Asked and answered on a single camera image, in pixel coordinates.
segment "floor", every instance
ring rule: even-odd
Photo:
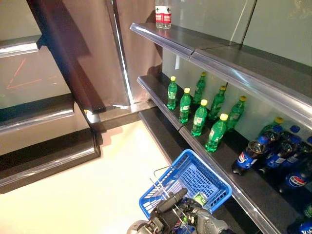
[[[1,234],[125,234],[167,166],[141,121],[104,133],[102,157],[0,195]]]

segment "wall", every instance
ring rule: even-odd
[[[182,87],[190,87],[191,95],[194,96],[194,91],[196,88],[196,83],[200,78],[200,74],[203,71],[198,66],[188,62],[182,58],[179,58],[177,55],[171,53],[170,51],[163,49],[163,73],[167,76],[176,76],[176,83]],[[203,98],[208,100],[208,109],[212,104],[215,94],[218,92],[221,85],[225,85],[226,82],[220,78],[207,73],[206,78],[206,88],[203,94]],[[289,118],[287,115],[281,113],[273,107],[273,103],[265,103],[259,99],[243,92],[242,90],[228,85],[227,91],[225,93],[225,102],[220,110],[220,113],[229,114],[232,106],[238,102],[238,99],[241,95],[247,97],[245,112],[235,129],[241,133],[248,140],[254,139],[257,137],[261,129],[271,123],[276,116],[281,116],[285,119],[283,127],[288,129],[292,126],[295,120]],[[301,127],[300,136],[303,139],[307,139],[312,135],[312,132],[309,131],[304,126],[296,123]]]

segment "plastic basket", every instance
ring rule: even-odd
[[[202,192],[208,201],[203,206],[210,213],[222,205],[232,194],[232,189],[192,150],[184,150],[171,167],[139,200],[140,208],[147,218],[155,206],[167,196],[164,192],[178,192],[187,188],[187,197]]]

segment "green plastic bottle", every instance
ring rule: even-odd
[[[189,120],[189,111],[191,105],[190,88],[184,89],[184,94],[180,102],[180,117],[181,123],[186,123]]]
[[[211,105],[211,110],[208,114],[208,119],[215,120],[218,117],[218,113],[223,105],[224,102],[224,93],[225,93],[226,87],[221,86],[219,93],[217,93],[214,96],[214,101]]]
[[[229,119],[226,122],[227,131],[231,132],[241,118],[242,114],[244,113],[246,100],[247,98],[245,96],[241,96],[239,98],[239,102],[232,107],[232,110],[229,114]]]
[[[167,107],[169,110],[174,110],[176,107],[176,77],[170,77],[170,84],[168,86],[168,103]]]
[[[194,94],[193,103],[199,104],[201,100],[201,96],[203,94],[203,91],[205,89],[205,78],[206,78],[206,72],[202,72],[199,81],[196,84],[196,90]]]
[[[271,130],[275,125],[280,125],[284,122],[284,119],[282,117],[277,116],[273,123],[270,123],[269,125],[265,126],[261,132],[259,133],[259,136],[262,136],[266,131]]]
[[[200,107],[195,112],[194,122],[193,122],[193,128],[192,128],[192,135],[193,136],[200,136],[201,130],[203,129],[206,116],[207,116],[207,106],[208,101],[206,99],[203,99],[200,102]]]
[[[221,114],[220,119],[213,125],[209,133],[208,141],[205,148],[208,152],[216,151],[225,131],[226,131],[226,120],[228,119],[227,114]]]

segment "drink bottle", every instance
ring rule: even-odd
[[[216,122],[208,136],[208,141],[205,148],[208,152],[216,151],[218,144],[220,143],[225,131],[226,131],[226,120],[228,119],[227,114],[221,114],[220,119]]]
[[[221,86],[219,93],[217,93],[214,96],[214,101],[211,105],[210,112],[208,113],[208,119],[215,120],[218,117],[218,113],[223,105],[224,102],[224,93],[225,93],[226,87]]]
[[[250,141],[247,148],[239,155],[232,165],[232,171],[242,176],[252,165],[266,152],[266,144],[269,140],[260,136],[257,140]]]
[[[311,155],[312,154],[312,146],[311,146],[312,136],[307,139],[307,142],[308,143],[305,143],[302,141],[299,144],[297,151],[292,156],[290,156],[286,161],[284,161],[281,166],[283,168],[289,169],[293,167],[298,162],[298,160],[302,160],[305,157],[308,157],[309,155]]]
[[[229,114],[229,119],[226,123],[227,131],[232,131],[239,119],[241,118],[244,112],[246,100],[247,98],[245,96],[241,96],[239,98],[239,102],[232,107],[232,110]]]
[[[285,139],[289,140],[291,136],[296,135],[299,131],[300,131],[300,127],[297,125],[293,125],[290,128],[290,132],[286,130],[282,132],[281,140],[285,140]]]
[[[301,139],[298,136],[291,136],[290,140],[282,140],[279,146],[266,157],[259,171],[266,174],[270,170],[279,167],[297,150],[300,141]]]
[[[206,108],[207,103],[208,101],[206,99],[203,99],[200,102],[200,107],[195,112],[193,128],[191,131],[193,136],[199,136],[201,134],[201,130],[204,126],[206,116],[207,116],[207,108]]]
[[[191,105],[190,88],[184,89],[184,94],[180,102],[180,117],[181,123],[186,123],[189,120],[189,111]]]
[[[284,122],[284,119],[282,117],[277,116],[273,123],[270,123],[269,125],[265,126],[261,132],[259,133],[259,136],[261,136],[262,134],[264,134],[266,131],[271,130],[272,127],[276,126],[276,125],[280,125]]]
[[[285,193],[288,190],[305,186],[312,179],[312,158],[308,158],[297,169],[290,172],[285,180],[279,185],[279,192]]]
[[[170,77],[170,84],[168,86],[167,107],[169,110],[174,110],[176,107],[176,92],[177,92],[176,77],[172,76]]]
[[[202,72],[199,81],[196,84],[196,89],[195,89],[195,94],[194,94],[194,99],[193,103],[199,104],[201,100],[201,96],[203,94],[203,91],[205,89],[205,78],[206,78],[206,72]]]

